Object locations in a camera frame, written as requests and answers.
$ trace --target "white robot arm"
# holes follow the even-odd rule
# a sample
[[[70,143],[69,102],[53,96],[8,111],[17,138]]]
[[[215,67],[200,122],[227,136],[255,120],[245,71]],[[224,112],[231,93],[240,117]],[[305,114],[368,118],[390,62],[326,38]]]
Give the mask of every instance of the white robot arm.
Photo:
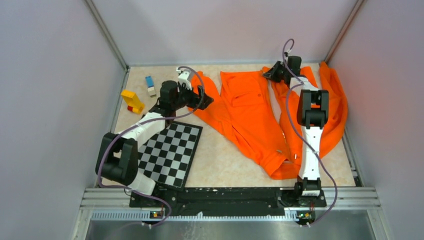
[[[263,76],[273,82],[284,83],[293,88],[293,92],[299,96],[296,120],[300,124],[302,138],[316,151],[314,152],[305,142],[302,145],[302,163],[298,174],[299,182],[295,190],[303,197],[320,197],[323,195],[317,155],[320,151],[321,136],[324,125],[329,116],[329,93],[327,90],[318,89],[309,80],[300,74],[302,59],[299,56],[289,56],[287,67],[278,61]]]
[[[164,81],[160,88],[160,97],[156,104],[138,122],[134,129],[122,135],[108,153],[101,170],[101,176],[109,180],[128,186],[132,190],[151,195],[155,188],[155,181],[145,176],[138,167],[138,149],[153,135],[169,126],[176,116],[176,111],[188,106],[204,110],[214,100],[205,94],[203,87],[198,86],[198,94],[193,91],[191,79],[193,72],[178,70],[178,82]],[[161,119],[142,124],[150,119]],[[119,134],[106,133],[101,142],[95,168],[99,172],[100,162],[109,144]]]

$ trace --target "black and white checkerboard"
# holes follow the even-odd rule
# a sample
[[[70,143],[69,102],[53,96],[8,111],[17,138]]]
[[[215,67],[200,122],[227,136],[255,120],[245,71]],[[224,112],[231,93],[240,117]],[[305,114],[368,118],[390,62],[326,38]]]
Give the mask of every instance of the black and white checkerboard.
[[[138,149],[138,167],[156,182],[182,190],[201,133],[201,126],[174,121]]]

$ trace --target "gray wall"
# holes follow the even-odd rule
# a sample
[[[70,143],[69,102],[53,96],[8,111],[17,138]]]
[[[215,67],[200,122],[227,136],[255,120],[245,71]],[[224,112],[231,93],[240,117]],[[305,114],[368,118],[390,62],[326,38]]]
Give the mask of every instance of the gray wall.
[[[321,61],[356,0],[95,0],[129,65]]]
[[[330,66],[349,103],[348,132],[394,239],[424,228],[424,1],[368,1]]]
[[[124,71],[82,0],[1,1],[0,44],[0,239],[69,239]]]

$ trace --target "purple cable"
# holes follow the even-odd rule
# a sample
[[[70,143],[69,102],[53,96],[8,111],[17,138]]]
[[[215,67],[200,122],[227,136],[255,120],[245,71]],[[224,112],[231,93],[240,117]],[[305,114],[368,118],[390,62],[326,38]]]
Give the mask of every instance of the purple cable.
[[[193,69],[193,68],[191,68],[191,67],[188,67],[188,66],[180,66],[180,67],[178,67],[178,69],[188,69],[188,70],[190,70],[190,71],[192,71],[192,72],[194,72],[194,74],[196,74],[196,76],[199,78],[199,80],[200,80],[200,83],[201,83],[201,86],[203,87],[203,89],[205,89],[205,84],[203,83],[203,80],[202,80],[202,78],[200,77],[200,75]],[[154,121],[159,121],[159,120],[175,120],[175,119],[180,119],[180,118],[184,118],[184,117],[187,117],[187,116],[189,116],[189,115],[191,115],[191,114],[193,114],[199,107],[200,107],[200,105],[202,104],[202,102],[203,102],[203,99],[204,99],[204,94],[202,94],[201,96],[200,96],[200,102],[199,102],[199,104],[195,107],[195,108],[193,108],[193,110],[191,110],[190,112],[188,112],[188,113],[186,113],[186,114],[183,114],[183,115],[180,115],[180,116],[170,116],[170,117],[158,117],[158,118],[153,118],[153,119],[148,119],[148,120],[146,120],[146,121],[143,121],[143,122],[141,122],[141,123],[139,123],[139,124],[136,124],[136,125],[133,125],[133,126],[131,126],[131,127],[129,127],[129,128],[127,128],[127,129],[125,129],[125,130],[123,130],[121,133],[119,133],[111,142],[110,142],[110,144],[107,146],[107,148],[106,148],[106,150],[104,151],[104,154],[103,154],[103,157],[101,158],[101,161],[100,161],[100,164],[99,164],[99,166],[98,166],[98,171],[97,171],[97,182],[98,182],[98,185],[101,187],[101,188],[115,188],[115,189],[117,189],[117,188],[122,188],[122,189],[127,189],[127,190],[130,190],[130,188],[129,187],[127,187],[127,186],[122,186],[122,185],[103,185],[103,183],[102,183],[102,178],[101,178],[101,176],[102,176],[102,169],[103,169],[103,166],[104,166],[104,164],[105,164],[105,161],[106,161],[106,158],[108,157],[108,154],[109,154],[109,152],[111,151],[111,149],[112,149],[112,147],[113,147],[113,145],[118,141],[118,139],[119,138],[121,138],[124,134],[126,134],[126,133],[128,133],[129,131],[131,131],[131,130],[133,130],[133,129],[135,129],[136,127],[138,127],[138,126],[140,126],[140,125],[144,125],[144,124],[148,124],[148,123],[151,123],[151,122],[154,122]],[[145,198],[148,198],[148,199],[153,199],[153,200],[156,200],[156,201],[159,201],[159,202],[161,202],[161,203],[163,203],[163,204],[165,204],[168,208],[169,208],[169,212],[168,212],[168,214],[162,219],[162,220],[160,220],[159,222],[157,222],[157,223],[155,223],[155,224],[153,224],[151,227],[156,227],[156,226],[159,226],[159,225],[161,225],[161,224],[163,224],[164,223],[164,221],[171,215],[171,213],[172,213],[172,208],[171,208],[171,206],[170,206],[170,204],[168,203],[168,202],[166,202],[165,200],[163,200],[163,199],[160,199],[160,198],[158,198],[158,197],[155,197],[155,196],[150,196],[150,195],[146,195],[146,194],[143,194],[143,193],[141,193],[141,192],[139,192],[139,191],[136,191],[136,190],[133,190],[133,192],[134,193],[136,193],[136,194],[138,194],[138,195],[140,195],[140,196],[142,196],[142,197],[145,197]]]
[[[298,77],[296,76],[292,70],[290,68],[288,68],[287,66],[287,61],[286,58],[284,56],[284,52],[286,51],[286,46],[287,44],[292,41],[290,50],[292,50],[293,45],[295,45],[295,40],[293,38],[290,38],[289,40],[287,40],[284,44],[284,46],[282,47],[282,59],[283,59],[283,63],[285,68],[290,72],[290,74],[295,77],[300,83],[297,85],[292,86],[286,95],[286,101],[285,101],[285,110],[287,111],[287,116],[288,116],[288,120],[290,121],[290,125],[293,128],[294,132],[296,133],[296,135],[308,146],[308,148],[310,148],[312,150],[312,152],[315,154],[316,158],[318,159],[319,164],[322,167],[322,170],[324,170],[325,174],[327,174],[327,176],[330,178],[330,180],[332,181],[333,185],[334,185],[334,200],[332,201],[330,207],[328,207],[328,209],[318,218],[316,219],[313,223],[309,224],[309,226],[313,226],[314,224],[318,223],[319,221],[321,221],[321,219],[323,219],[329,212],[331,209],[334,208],[334,206],[336,205],[336,201],[337,201],[337,195],[338,195],[338,189],[337,189],[337,184],[336,181],[334,180],[333,176],[331,176],[331,174],[329,173],[329,171],[327,171],[326,167],[323,164],[323,161],[321,160],[320,156],[318,155],[317,151],[315,151],[315,149],[302,137],[302,135],[298,132],[298,130],[295,127],[295,124],[293,123],[292,120],[292,116],[290,115],[290,111],[289,111],[289,96],[290,93],[292,93],[293,89],[300,87],[302,85],[304,85],[305,83]]]

